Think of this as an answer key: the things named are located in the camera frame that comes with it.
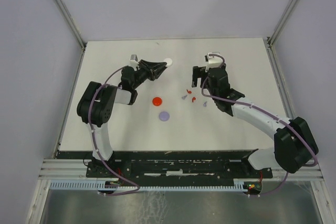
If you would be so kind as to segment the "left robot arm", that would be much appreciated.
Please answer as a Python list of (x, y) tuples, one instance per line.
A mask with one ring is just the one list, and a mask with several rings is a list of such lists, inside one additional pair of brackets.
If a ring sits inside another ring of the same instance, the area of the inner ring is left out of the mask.
[(146, 80), (154, 81), (173, 64), (167, 58), (163, 62), (138, 61), (132, 55), (127, 66), (121, 67), (113, 74), (121, 72), (121, 80), (117, 86), (104, 83), (89, 82), (78, 105), (77, 115), (90, 130), (93, 145), (93, 157), (100, 160), (98, 171), (105, 177), (116, 171), (115, 162), (110, 158), (113, 149), (109, 139), (108, 121), (112, 115), (114, 104), (133, 105), (137, 99), (137, 87)]

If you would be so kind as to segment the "white round charging case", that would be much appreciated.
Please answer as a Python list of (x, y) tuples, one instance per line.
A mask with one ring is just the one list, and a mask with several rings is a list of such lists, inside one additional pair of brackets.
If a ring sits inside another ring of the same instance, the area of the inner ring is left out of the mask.
[(166, 58), (166, 59), (164, 59), (164, 62), (166, 63), (166, 67), (168, 68), (168, 67), (170, 67), (170, 66), (172, 66), (172, 64), (173, 64), (173, 60), (171, 59), (171, 58)]

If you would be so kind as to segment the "orange round charging case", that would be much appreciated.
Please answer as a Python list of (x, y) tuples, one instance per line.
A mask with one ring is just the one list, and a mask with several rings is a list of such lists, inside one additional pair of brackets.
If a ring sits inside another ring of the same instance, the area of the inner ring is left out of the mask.
[(162, 104), (162, 102), (163, 102), (163, 100), (162, 100), (162, 98), (160, 98), (160, 97), (154, 97), (154, 98), (152, 99), (152, 104), (153, 104), (154, 106), (160, 106), (160, 105)]

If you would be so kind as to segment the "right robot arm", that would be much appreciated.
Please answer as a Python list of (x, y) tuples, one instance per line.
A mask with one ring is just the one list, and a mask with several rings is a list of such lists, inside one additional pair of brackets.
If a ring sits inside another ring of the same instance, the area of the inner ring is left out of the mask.
[(233, 89), (228, 81), (225, 67), (207, 69), (194, 66), (192, 86), (199, 85), (201, 91), (208, 91), (216, 107), (232, 117), (241, 119), (259, 129), (273, 142), (273, 147), (256, 149), (246, 156), (241, 172), (254, 177), (261, 169), (279, 165), (286, 172), (294, 174), (303, 166), (317, 164), (319, 149), (306, 120), (301, 117), (281, 118), (254, 105), (244, 94)]

